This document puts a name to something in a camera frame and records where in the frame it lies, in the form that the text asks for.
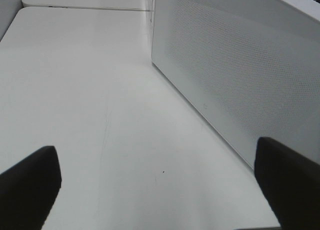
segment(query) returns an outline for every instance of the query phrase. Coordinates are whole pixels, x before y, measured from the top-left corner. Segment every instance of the white partition panel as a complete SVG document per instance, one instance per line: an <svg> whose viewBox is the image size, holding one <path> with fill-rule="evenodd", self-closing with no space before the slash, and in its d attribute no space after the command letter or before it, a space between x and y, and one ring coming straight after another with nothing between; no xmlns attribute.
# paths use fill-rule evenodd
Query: white partition panel
<svg viewBox="0 0 320 230"><path fill-rule="evenodd" d="M250 166L261 136L320 163L319 13L313 0L156 0L152 60Z"/></svg>

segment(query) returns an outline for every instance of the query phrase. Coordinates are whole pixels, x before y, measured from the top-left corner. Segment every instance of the desk privacy screen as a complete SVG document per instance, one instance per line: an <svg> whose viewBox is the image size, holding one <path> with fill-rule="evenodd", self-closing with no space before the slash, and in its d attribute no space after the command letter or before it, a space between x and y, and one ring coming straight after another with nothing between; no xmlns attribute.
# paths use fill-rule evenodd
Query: desk privacy screen
<svg viewBox="0 0 320 230"><path fill-rule="evenodd" d="M271 137L320 163L320 4L155 0L152 61L251 166Z"/></svg>

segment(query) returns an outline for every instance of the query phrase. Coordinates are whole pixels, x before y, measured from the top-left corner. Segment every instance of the metal mesh screen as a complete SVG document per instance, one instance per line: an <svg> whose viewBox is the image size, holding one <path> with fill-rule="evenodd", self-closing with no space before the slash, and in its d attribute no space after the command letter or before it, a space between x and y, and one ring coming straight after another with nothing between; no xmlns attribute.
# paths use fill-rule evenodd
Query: metal mesh screen
<svg viewBox="0 0 320 230"><path fill-rule="evenodd" d="M251 166L261 136L319 161L319 23L277 0L231 1L157 0L154 63Z"/></svg>

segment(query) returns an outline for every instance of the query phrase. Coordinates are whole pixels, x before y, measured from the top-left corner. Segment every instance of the perforated metal panel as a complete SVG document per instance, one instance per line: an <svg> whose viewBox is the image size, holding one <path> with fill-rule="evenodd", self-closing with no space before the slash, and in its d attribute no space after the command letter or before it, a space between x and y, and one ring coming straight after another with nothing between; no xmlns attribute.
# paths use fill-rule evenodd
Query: perforated metal panel
<svg viewBox="0 0 320 230"><path fill-rule="evenodd" d="M152 60L251 166L261 136L320 162L319 33L278 0L156 0Z"/></svg>

